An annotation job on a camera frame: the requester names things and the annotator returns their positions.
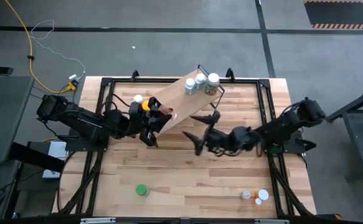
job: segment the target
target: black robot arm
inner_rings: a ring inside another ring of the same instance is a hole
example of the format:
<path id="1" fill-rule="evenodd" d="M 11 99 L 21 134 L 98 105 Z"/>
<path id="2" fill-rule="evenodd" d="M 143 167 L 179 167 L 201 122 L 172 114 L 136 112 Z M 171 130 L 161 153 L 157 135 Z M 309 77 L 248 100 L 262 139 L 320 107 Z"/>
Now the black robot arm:
<path id="1" fill-rule="evenodd" d="M 109 110 L 109 104 L 103 114 L 97 115 L 83 109 L 75 103 L 69 102 L 63 96 L 44 95 L 42 103 L 37 110 L 37 119 L 45 125 L 48 121 L 60 121 L 80 134 L 80 138 L 92 143 L 104 142 L 108 137 L 121 139 L 125 136 L 135 138 L 137 134 L 140 140 L 149 146 L 157 146 L 155 132 L 160 132 L 163 126 L 171 119 L 171 114 L 163 114 L 159 111 L 162 105 L 155 97 L 149 99 L 150 110 L 143 110 L 140 103 L 130 104 L 128 112 L 117 109 Z"/>
<path id="2" fill-rule="evenodd" d="M 230 134 L 214 129 L 215 123 L 220 119 L 218 111 L 215 111 L 213 115 L 191 116 L 191 118 L 208 124 L 203 139 L 183 132 L 194 143 L 197 156 L 202 153 L 204 146 L 207 146 L 209 152 L 213 152 L 217 156 L 224 154 L 236 156 L 242 150 L 252 150 L 259 142 L 266 146 L 282 145 L 299 128 L 321 124 L 325 114 L 315 100 L 306 98 L 289 106 L 277 119 L 263 126 L 256 129 L 238 126 L 233 128 Z"/>

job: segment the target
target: gray floor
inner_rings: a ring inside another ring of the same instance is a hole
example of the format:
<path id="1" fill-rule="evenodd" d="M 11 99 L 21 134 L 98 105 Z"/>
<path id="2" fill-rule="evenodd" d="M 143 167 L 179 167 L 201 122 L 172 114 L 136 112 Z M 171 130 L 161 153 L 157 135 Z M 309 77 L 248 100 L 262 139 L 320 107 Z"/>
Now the gray floor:
<path id="1" fill-rule="evenodd" d="M 268 29 L 311 29 L 303 1 L 261 2 Z M 19 0 L 13 4 L 29 26 L 54 19 L 57 26 L 259 27 L 254 0 Z M 3 0 L 0 25 L 19 25 Z M 268 39 L 276 77 L 287 79 L 292 101 L 308 96 L 330 114 L 362 94 L 363 35 L 272 34 Z M 53 32 L 42 43 L 80 59 L 87 75 L 131 75 L 137 69 L 144 75 L 176 76 L 201 63 L 220 74 L 232 67 L 238 77 L 268 77 L 260 34 Z M 0 66 L 13 67 L 14 75 L 29 75 L 28 53 L 25 33 L 0 31 Z M 67 77 L 82 72 L 78 63 L 63 60 L 38 45 L 34 55 L 36 75 L 55 90 Z M 42 96 L 36 90 L 33 94 Z M 35 120 L 38 105 L 39 100 L 30 97 L 16 136 L 18 142 L 52 137 Z M 50 126 L 61 134 L 68 130 L 59 123 Z M 344 180 L 345 174 L 361 164 L 343 122 L 305 129 L 304 136 L 318 144 L 307 155 L 317 212 L 363 221 L 363 181 L 347 184 Z"/>

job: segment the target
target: butcher block tabletop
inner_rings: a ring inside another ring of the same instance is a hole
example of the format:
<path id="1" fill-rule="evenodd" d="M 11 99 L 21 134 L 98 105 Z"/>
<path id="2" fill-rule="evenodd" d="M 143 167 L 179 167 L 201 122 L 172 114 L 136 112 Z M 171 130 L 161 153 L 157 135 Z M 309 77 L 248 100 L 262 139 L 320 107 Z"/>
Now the butcher block tabletop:
<path id="1" fill-rule="evenodd" d="M 101 78 L 86 77 L 81 107 L 95 111 Z M 291 104 L 288 87 L 283 78 L 270 79 L 270 84 L 278 116 Z M 168 85 L 170 83 L 117 83 L 115 94 L 131 103 L 137 94 L 149 98 Z M 256 86 L 222 86 L 225 93 L 217 108 L 221 118 L 215 128 L 229 133 L 236 126 L 260 126 Z M 263 97 L 268 110 L 264 89 Z M 128 110 L 119 100 L 114 102 L 120 110 Z M 194 115 L 212 113 L 213 108 L 207 105 Z M 215 157 L 207 151 L 198 157 L 182 131 L 203 136 L 205 128 L 206 125 L 187 118 L 158 137 L 158 148 L 148 147 L 138 138 L 110 139 L 101 165 L 93 216 L 276 218 L 266 155 L 258 157 L 254 148 L 237 157 Z M 86 155 L 86 152 L 76 152 L 65 166 L 59 190 L 61 207 L 80 185 Z M 290 187 L 306 208 L 316 213 L 304 161 L 296 155 L 285 154 L 285 164 Z M 139 184 L 149 187 L 147 196 L 137 195 L 136 186 Z M 261 205 L 240 199 L 244 190 L 254 193 L 260 189 L 270 193 L 270 198 Z M 89 195 L 90 187 L 83 210 L 87 207 Z M 287 213 L 281 187 L 280 195 L 283 210 Z"/>

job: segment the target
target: white bottle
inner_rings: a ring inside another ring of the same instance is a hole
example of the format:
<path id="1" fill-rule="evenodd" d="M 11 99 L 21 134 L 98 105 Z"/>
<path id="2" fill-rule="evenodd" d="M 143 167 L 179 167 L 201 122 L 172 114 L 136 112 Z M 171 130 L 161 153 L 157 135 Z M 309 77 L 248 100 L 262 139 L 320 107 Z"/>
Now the white bottle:
<path id="1" fill-rule="evenodd" d="M 135 95 L 134 96 L 134 101 L 137 102 L 137 103 L 142 103 L 143 102 L 143 96 Z"/>
<path id="2" fill-rule="evenodd" d="M 255 204 L 256 205 L 261 205 L 262 204 L 262 201 L 260 200 L 260 198 L 255 199 Z"/>
<path id="3" fill-rule="evenodd" d="M 199 90 L 199 89 L 201 89 L 201 88 L 205 87 L 205 85 L 206 85 L 206 76 L 205 76 L 204 74 L 202 74 L 202 73 L 199 73 L 199 74 L 198 74 L 198 75 L 196 75 L 196 77 L 195 77 L 195 83 L 196 83 L 195 88 L 196 88 L 197 90 Z"/>
<path id="4" fill-rule="evenodd" d="M 246 200 L 246 199 L 250 199 L 250 192 L 249 191 L 243 191 L 242 193 L 241 193 L 241 199 L 243 199 L 243 200 Z"/>
<path id="5" fill-rule="evenodd" d="M 193 78 L 188 78 L 186 81 L 186 94 L 192 95 L 195 90 L 195 81 Z"/>
<path id="6" fill-rule="evenodd" d="M 268 196 L 269 194 L 265 189 L 260 189 L 258 191 L 258 198 L 260 198 L 260 200 L 267 200 Z"/>
<path id="7" fill-rule="evenodd" d="M 217 89 L 220 85 L 220 77 L 216 73 L 211 73 L 207 77 L 206 86 L 205 86 L 205 93 L 214 96 L 217 93 Z"/>

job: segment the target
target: yellow cable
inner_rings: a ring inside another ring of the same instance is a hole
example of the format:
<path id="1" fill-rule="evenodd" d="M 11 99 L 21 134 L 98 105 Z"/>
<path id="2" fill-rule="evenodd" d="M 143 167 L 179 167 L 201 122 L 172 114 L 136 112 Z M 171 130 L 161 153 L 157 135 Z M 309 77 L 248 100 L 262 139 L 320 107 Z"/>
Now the yellow cable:
<path id="1" fill-rule="evenodd" d="M 22 24 L 22 26 L 24 27 L 25 29 L 25 32 L 26 32 L 26 35 L 27 35 L 27 39 L 29 40 L 29 49 L 30 49 L 30 52 L 29 52 L 29 55 L 30 56 L 33 56 L 33 46 L 32 46 L 32 40 L 31 40 L 31 37 L 29 35 L 29 32 L 27 31 L 26 29 L 26 26 L 24 24 L 24 21 L 22 21 L 22 19 L 19 17 L 17 11 L 13 8 L 13 6 L 9 3 L 8 0 L 6 0 L 6 3 L 8 4 L 8 6 L 11 8 L 11 10 L 14 12 L 15 16 L 18 17 L 18 20 L 19 22 Z M 50 90 L 48 87 L 46 87 L 42 82 L 40 82 L 40 80 L 34 75 L 33 73 L 33 67 L 32 67 L 32 59 L 30 58 L 29 59 L 29 71 L 31 72 L 31 75 L 33 76 L 33 78 L 40 84 L 40 86 L 42 86 L 43 88 L 45 88 L 47 91 L 49 91 L 50 93 L 54 93 L 54 94 L 61 94 L 61 93 L 65 93 L 65 92 L 68 92 L 69 90 L 68 89 L 65 89 L 63 91 L 53 91 L 53 90 Z"/>
<path id="2" fill-rule="evenodd" d="M 54 140 L 57 140 L 57 139 L 58 139 L 58 138 L 49 138 L 49 139 L 43 140 L 42 142 L 54 141 Z"/>

